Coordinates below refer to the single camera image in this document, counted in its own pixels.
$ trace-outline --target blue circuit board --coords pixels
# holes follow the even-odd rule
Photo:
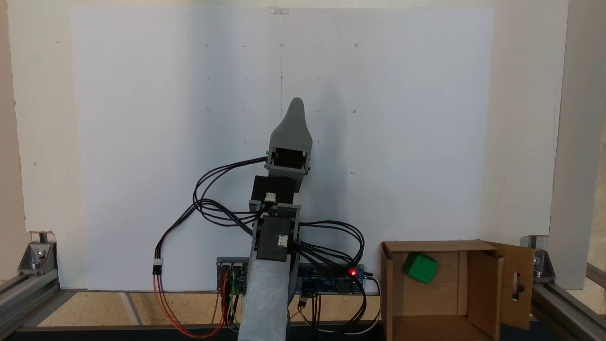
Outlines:
[[[358,265],[349,271],[364,285],[363,265]],[[361,293],[358,285],[350,277],[323,274],[318,272],[313,265],[306,263],[299,264],[297,292],[301,295],[312,295],[313,293],[356,295]]]

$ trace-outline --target yellow wire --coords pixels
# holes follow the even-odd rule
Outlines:
[[[235,283],[236,283],[236,272],[234,271],[232,273],[232,277],[231,277],[231,299],[230,299],[230,305],[227,309],[227,316],[229,316],[230,312],[233,311],[233,320],[235,323],[238,323],[238,320],[236,320],[236,312],[233,309],[233,292],[234,292],[234,288],[235,288]],[[237,333],[238,331],[233,329],[233,327],[231,326],[231,324],[229,323],[229,319],[227,319],[227,327],[229,329],[231,329],[234,333]]]

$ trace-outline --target white backdrop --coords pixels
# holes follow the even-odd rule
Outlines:
[[[228,4],[229,13],[205,17],[202,13],[205,10],[193,6],[194,3]],[[271,5],[286,7],[285,12],[290,13],[266,15]],[[369,29],[361,29],[360,26],[368,24],[367,18],[377,20],[378,12],[368,10],[363,18],[339,12],[326,18],[328,12],[301,10],[301,7],[389,8],[380,13],[383,16],[381,22],[373,23],[374,27]],[[398,35],[388,29],[390,24],[394,24],[392,12],[397,14],[397,19],[405,19],[396,21],[396,27],[401,26],[400,32],[404,28],[412,29],[407,26],[412,23],[422,24],[420,17],[408,13],[419,10],[406,10],[414,7],[433,8],[436,16],[444,10],[451,13],[445,15],[447,18],[441,18],[440,24],[424,31],[406,31]],[[371,260],[378,254],[378,241],[383,238],[423,238],[421,234],[424,231],[414,224],[419,217],[428,221],[422,228],[434,232],[430,238],[480,236],[486,240],[517,243],[522,235],[547,234],[567,8],[567,0],[372,0],[355,3],[344,0],[165,0],[152,4],[142,4],[138,0],[48,0],[44,5],[34,0],[10,1],[10,42],[26,230],[55,234],[61,249],[58,263],[64,288],[149,289],[152,249],[164,229],[188,204],[194,181],[209,167],[216,166],[208,164],[209,160],[225,164],[235,161],[236,157],[239,160],[257,157],[257,150],[264,151],[267,147],[268,133],[262,131],[266,129],[269,132],[278,123],[280,105],[285,108],[290,100],[288,97],[301,96],[308,115],[317,115],[313,121],[311,117],[308,119],[316,145],[312,172],[304,181],[305,188],[300,198],[304,214],[308,218],[314,215],[325,218],[324,214],[331,211],[331,217],[366,229],[368,246],[364,262],[367,265],[374,263]],[[402,62],[398,58],[404,56],[406,61],[417,58],[428,62],[448,59],[451,52],[442,55],[441,49],[452,46],[440,41],[440,35],[452,38],[453,32],[458,30],[477,38],[478,41],[472,43],[481,47],[482,30],[473,29],[481,27],[481,20],[474,19],[444,30],[445,25],[457,24],[459,15],[468,15],[474,10],[487,10],[489,14],[494,11],[493,23],[488,25],[488,29],[492,29],[492,45],[489,52],[488,114],[484,117],[485,137],[481,147],[474,144],[480,131],[467,130],[470,132],[468,136],[460,136],[442,124],[442,120],[446,120],[453,128],[464,131],[470,129],[467,124],[471,122],[454,120],[455,124],[451,124],[453,120],[442,117],[435,122],[435,127],[428,129],[427,122],[415,121],[417,118],[410,116],[410,112],[415,111],[434,115],[436,113],[432,110],[440,108],[443,102],[456,104],[458,108],[464,108],[462,104],[465,104],[467,108],[458,115],[481,120],[475,116],[477,112],[474,110],[478,107],[469,106],[465,98],[457,102],[444,96],[463,95],[464,88],[437,89],[424,83],[431,77],[423,77],[442,72],[441,76],[449,86],[457,83],[479,87],[479,83],[474,82],[481,82],[481,65],[471,71],[471,76],[465,75],[465,79],[453,81],[452,70],[439,64],[434,69],[412,69],[404,58]],[[246,13],[247,17],[236,18],[238,13]],[[87,16],[89,20],[78,18],[79,15]],[[297,20],[305,30],[287,30]],[[320,30],[316,21],[330,29]],[[355,32],[355,35],[341,32],[339,36],[335,33],[343,29]],[[305,32],[311,34],[307,40],[301,39]],[[397,40],[397,44],[371,37],[379,32],[383,35],[388,33],[386,36]],[[275,54],[271,49],[279,48],[279,45],[269,43],[275,39],[274,35],[278,35],[278,42],[283,44],[278,52],[281,63],[270,60]],[[287,35],[298,38],[293,41]],[[406,36],[409,36],[410,42],[406,44],[410,48],[403,47]],[[453,39],[468,42],[466,37],[455,35]],[[419,42],[425,40],[437,44],[425,45],[425,48],[438,50],[433,53],[423,51],[424,47]],[[249,46],[241,42],[254,44]],[[296,55],[288,53],[296,44],[309,47],[314,42],[321,49],[314,46],[312,51],[324,54],[325,58],[315,57],[307,50],[297,51]],[[376,50],[381,44],[388,48],[386,53]],[[481,48],[478,56],[484,56],[484,52]],[[336,59],[335,53],[344,57]],[[466,51],[461,56],[468,58],[471,54]],[[385,62],[366,57],[381,58]],[[310,78],[307,80],[309,87],[296,89],[300,86],[299,81],[290,83],[303,74],[297,76],[292,73],[296,71],[293,68],[282,68],[285,77],[281,88],[272,79],[264,83],[265,79],[260,78],[260,75],[279,73],[276,66],[284,66],[288,60],[295,60],[302,70],[309,70],[306,71],[309,75],[303,75]],[[315,60],[320,60],[324,68],[311,68],[309,63]],[[205,69],[209,65],[205,61],[211,61],[212,66],[219,69]],[[325,66],[328,61],[332,68]],[[446,66],[458,63],[464,69],[469,66],[466,62],[448,60]],[[360,73],[360,77],[357,74],[353,76],[357,85],[350,87],[343,80],[343,77],[352,76],[347,72],[348,68]],[[83,69],[95,77],[83,77]],[[326,77],[314,75],[315,83],[311,82],[314,70],[322,70]],[[213,72],[221,77],[212,79]],[[415,72],[420,78],[420,81],[414,80],[418,86],[413,84]],[[398,78],[406,73],[410,79]],[[365,79],[364,83],[360,84],[360,78]],[[394,89],[388,89],[384,84],[393,81],[398,85]],[[408,92],[401,96],[397,94],[397,89],[411,84],[413,86],[407,89]],[[427,85],[425,94],[431,92],[442,101],[433,103],[424,96],[423,87]],[[344,86],[360,95],[352,96],[351,91],[343,90]],[[281,90],[280,104],[278,93]],[[226,96],[232,94],[234,96],[227,100]],[[477,102],[475,105],[479,105],[482,95],[473,100]],[[423,101],[428,102],[427,106],[415,107],[414,102]],[[250,116],[242,116],[249,111],[252,112]],[[218,112],[222,112],[222,116],[217,116]],[[329,112],[340,115],[326,115]],[[137,119],[133,115],[146,116]],[[242,129],[233,126],[230,120],[236,117],[241,125],[246,122],[248,126]],[[250,118],[257,117],[266,118],[267,123],[253,120],[249,124]],[[408,126],[402,125],[398,129],[395,122],[400,120],[407,122]],[[385,122],[388,124],[381,127],[380,123]],[[97,126],[98,131],[84,131],[90,125]],[[341,125],[346,129],[331,133]],[[229,133],[222,134],[212,126]],[[445,143],[436,140],[438,129],[442,130],[439,136],[443,140],[454,139]],[[401,154],[392,156],[393,147],[382,142],[394,134],[400,135],[398,152]],[[425,143],[427,150],[421,152],[424,145],[415,143],[411,140],[413,137]],[[336,155],[335,160],[320,162],[319,153],[331,153],[317,145],[321,146],[326,138],[340,153],[332,153]],[[192,141],[205,142],[208,146],[192,145]],[[460,147],[465,142],[469,143],[469,149]],[[364,157],[352,157],[354,145],[359,143],[374,151]],[[381,144],[381,148],[375,148],[375,144]],[[460,156],[453,157],[436,148],[438,145],[457,151]],[[229,153],[219,153],[218,148]],[[471,173],[463,174],[461,169],[465,165],[458,162],[464,160],[461,158],[473,161],[477,157],[474,148],[483,150],[483,167],[471,162],[467,165]],[[404,157],[409,162],[404,166],[398,165],[398,160]],[[419,159],[427,167],[416,164]],[[338,167],[327,166],[331,163]],[[376,168],[378,176],[363,176],[364,172],[368,175],[365,169],[372,167]],[[251,183],[246,181],[252,181],[255,174],[263,174],[258,167],[242,171],[247,173],[233,174],[213,193],[233,209],[245,207],[251,187]],[[458,177],[461,187],[477,185],[473,172],[481,176],[481,188],[465,188],[468,200],[461,203],[457,197],[445,208],[448,198],[455,197],[451,191],[460,189],[442,177]],[[385,185],[387,180],[384,177],[393,177],[396,181]],[[169,182],[158,181],[168,178]],[[443,184],[446,184],[445,190],[436,192]],[[408,190],[404,192],[406,195],[416,197],[397,197],[402,189]],[[338,198],[331,209],[315,202],[318,197],[329,196]],[[321,200],[335,201],[332,198]],[[362,206],[357,201],[363,200],[370,202],[374,214],[381,213],[381,217],[389,217],[387,219],[396,221],[396,224],[366,223],[365,214],[351,209]],[[478,200],[479,219],[477,216],[468,217]],[[467,211],[457,212],[458,207],[452,206],[457,204]],[[160,217],[156,211],[167,213]],[[446,224],[440,221],[444,216],[453,220]],[[464,221],[475,224],[467,228],[469,236],[459,235]],[[368,241],[369,236],[376,239],[372,241],[373,245]],[[218,239],[228,242],[214,243]],[[330,236],[322,238],[322,242],[350,247]],[[205,276],[212,267],[215,255],[212,248],[203,246],[220,245],[224,250],[221,255],[225,255],[224,252],[232,254],[232,251],[245,255],[248,243],[248,237],[239,230],[220,230],[216,226],[204,225],[199,217],[193,217],[166,244],[165,261],[172,264],[166,266],[165,283],[169,289],[175,290],[204,289],[203,283],[209,279],[199,277]]]
[[[478,238],[492,26],[490,9],[74,10],[88,287],[149,290],[196,180],[263,156],[295,96],[315,142],[304,221],[357,226],[377,273],[383,240]],[[263,173],[234,172],[210,197],[243,210]],[[249,249],[196,214],[164,246],[166,288],[215,289],[214,259]]]

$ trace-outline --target green cube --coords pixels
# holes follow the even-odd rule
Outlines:
[[[402,269],[417,281],[429,284],[438,270],[438,263],[422,252],[411,252]]]

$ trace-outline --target circuit board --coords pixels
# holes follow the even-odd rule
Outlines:
[[[221,274],[228,271],[228,279],[225,287],[231,291],[234,284],[234,294],[246,293],[246,281],[248,276],[248,258],[244,257],[219,257],[217,258],[217,291],[221,292]],[[364,285],[364,265],[358,264],[351,273]],[[327,275],[318,272],[309,263],[299,264],[296,293],[303,296],[317,294],[333,295],[359,295],[360,289],[354,281],[344,275]]]
[[[364,285],[364,265],[358,265],[355,269],[349,271]],[[297,292],[303,296],[314,293],[336,295],[358,295],[361,293],[357,284],[351,278],[344,275],[323,274],[308,263],[299,264]]]
[[[231,291],[233,284],[234,295],[246,294],[246,281],[248,276],[248,258],[219,257],[217,258],[217,291],[221,292],[221,274],[227,271],[225,287]]]

